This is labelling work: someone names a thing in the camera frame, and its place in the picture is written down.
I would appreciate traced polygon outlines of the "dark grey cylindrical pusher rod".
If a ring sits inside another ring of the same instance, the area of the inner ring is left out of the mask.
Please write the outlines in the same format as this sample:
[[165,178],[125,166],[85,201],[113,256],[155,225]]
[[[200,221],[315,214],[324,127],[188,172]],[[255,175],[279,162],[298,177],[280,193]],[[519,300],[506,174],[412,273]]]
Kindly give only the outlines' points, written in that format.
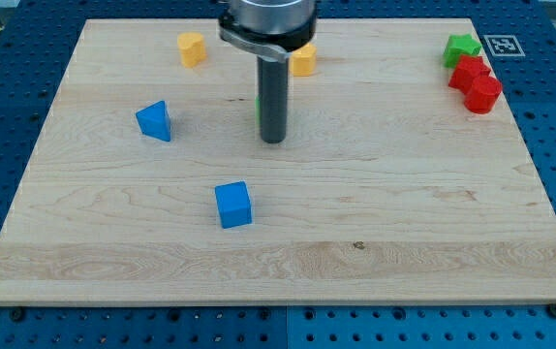
[[258,57],[257,68],[261,138],[266,143],[280,143],[287,133],[288,64]]

